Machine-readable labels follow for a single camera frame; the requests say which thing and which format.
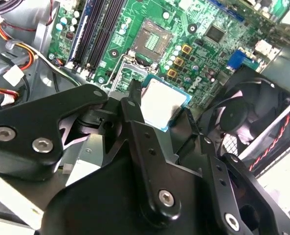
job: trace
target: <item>fan grille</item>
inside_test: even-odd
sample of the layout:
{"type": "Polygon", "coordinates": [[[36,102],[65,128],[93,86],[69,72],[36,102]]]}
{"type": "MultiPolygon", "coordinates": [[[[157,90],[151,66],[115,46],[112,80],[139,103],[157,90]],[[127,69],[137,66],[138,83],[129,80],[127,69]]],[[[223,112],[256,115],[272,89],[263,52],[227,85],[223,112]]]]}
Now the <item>fan grille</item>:
{"type": "Polygon", "coordinates": [[[237,138],[235,136],[231,136],[229,134],[226,134],[223,139],[223,146],[226,148],[228,153],[235,154],[238,156],[237,151],[237,138]]]}

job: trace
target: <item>red wire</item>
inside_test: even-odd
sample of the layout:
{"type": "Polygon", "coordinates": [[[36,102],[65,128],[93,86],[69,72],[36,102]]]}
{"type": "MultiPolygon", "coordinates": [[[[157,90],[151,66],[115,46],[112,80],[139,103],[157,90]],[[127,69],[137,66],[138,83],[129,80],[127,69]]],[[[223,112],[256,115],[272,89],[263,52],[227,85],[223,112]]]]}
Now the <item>red wire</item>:
{"type": "MultiPolygon", "coordinates": [[[[49,21],[46,24],[46,26],[49,26],[52,22],[53,22],[53,18],[52,18],[52,10],[53,10],[53,0],[50,0],[50,13],[49,13],[49,21]]],[[[16,25],[13,25],[11,23],[8,23],[6,21],[3,22],[3,24],[5,24],[6,26],[12,27],[14,29],[18,29],[18,30],[23,30],[23,31],[27,31],[27,32],[35,32],[36,29],[32,29],[32,28],[22,28],[16,25]]]]}
{"type": "Polygon", "coordinates": [[[286,121],[284,125],[281,127],[280,133],[277,136],[277,138],[273,141],[273,143],[265,150],[263,155],[260,155],[253,164],[249,167],[249,171],[252,171],[252,169],[275,147],[276,143],[280,140],[280,138],[283,136],[283,133],[285,132],[286,127],[288,126],[290,122],[290,113],[286,116],[286,121]]]}

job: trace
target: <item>screw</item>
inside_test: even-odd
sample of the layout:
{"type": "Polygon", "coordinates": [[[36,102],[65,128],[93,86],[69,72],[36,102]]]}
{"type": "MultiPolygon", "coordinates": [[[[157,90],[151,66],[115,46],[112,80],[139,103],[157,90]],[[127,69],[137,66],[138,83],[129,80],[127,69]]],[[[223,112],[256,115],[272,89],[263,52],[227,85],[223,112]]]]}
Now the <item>screw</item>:
{"type": "Polygon", "coordinates": [[[226,213],[225,220],[233,230],[239,231],[239,229],[240,229],[239,223],[238,223],[237,219],[232,214],[226,213]]]}
{"type": "Polygon", "coordinates": [[[207,143],[212,143],[212,142],[211,142],[211,139],[209,139],[208,137],[204,137],[204,140],[205,140],[207,143]]]}
{"type": "Polygon", "coordinates": [[[15,138],[16,132],[6,126],[0,127],[0,141],[6,142],[6,141],[11,141],[15,138]]]}
{"type": "Polygon", "coordinates": [[[174,197],[167,190],[161,190],[159,192],[159,199],[166,207],[172,207],[174,205],[174,197]]]}
{"type": "Polygon", "coordinates": [[[128,101],[128,103],[129,103],[130,105],[132,105],[133,107],[135,107],[134,102],[132,102],[132,101],[128,101]]]}
{"type": "Polygon", "coordinates": [[[97,95],[97,96],[102,97],[102,93],[100,91],[94,91],[94,94],[97,95]]]}
{"type": "Polygon", "coordinates": [[[238,158],[237,157],[235,157],[234,155],[231,155],[231,159],[234,161],[234,162],[238,162],[238,158]]]}
{"type": "Polygon", "coordinates": [[[54,54],[49,54],[48,58],[49,58],[49,60],[53,60],[55,58],[55,55],[54,54]]]}
{"type": "Polygon", "coordinates": [[[49,153],[53,149],[53,143],[46,138],[38,138],[33,141],[32,147],[38,153],[49,153]]]}

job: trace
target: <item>black memory slot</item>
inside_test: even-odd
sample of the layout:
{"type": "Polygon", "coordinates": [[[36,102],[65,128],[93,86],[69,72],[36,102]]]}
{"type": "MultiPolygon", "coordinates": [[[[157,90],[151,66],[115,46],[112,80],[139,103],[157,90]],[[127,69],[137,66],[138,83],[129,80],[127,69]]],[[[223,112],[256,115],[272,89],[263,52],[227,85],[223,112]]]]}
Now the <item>black memory slot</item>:
{"type": "Polygon", "coordinates": [[[109,4],[108,10],[105,14],[104,20],[100,26],[96,40],[92,47],[92,51],[90,52],[88,58],[90,72],[95,72],[100,60],[102,59],[125,1],[126,0],[111,1],[109,4]]]}
{"type": "Polygon", "coordinates": [[[95,0],[93,3],[92,11],[85,25],[83,36],[79,42],[79,47],[74,57],[75,65],[81,64],[83,62],[86,51],[90,45],[90,40],[97,30],[99,17],[102,13],[105,2],[106,0],[95,0]]]}

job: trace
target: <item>motherboard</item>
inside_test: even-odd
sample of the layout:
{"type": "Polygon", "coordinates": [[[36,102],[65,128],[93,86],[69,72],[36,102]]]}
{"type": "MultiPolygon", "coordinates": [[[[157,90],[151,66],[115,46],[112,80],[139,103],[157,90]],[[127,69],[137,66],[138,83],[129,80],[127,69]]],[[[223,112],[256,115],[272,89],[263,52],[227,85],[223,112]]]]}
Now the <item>motherboard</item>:
{"type": "Polygon", "coordinates": [[[240,66],[258,71],[275,43],[290,45],[283,28],[239,0],[75,2],[60,8],[53,63],[122,93],[154,74],[192,96],[195,117],[240,66]]]}

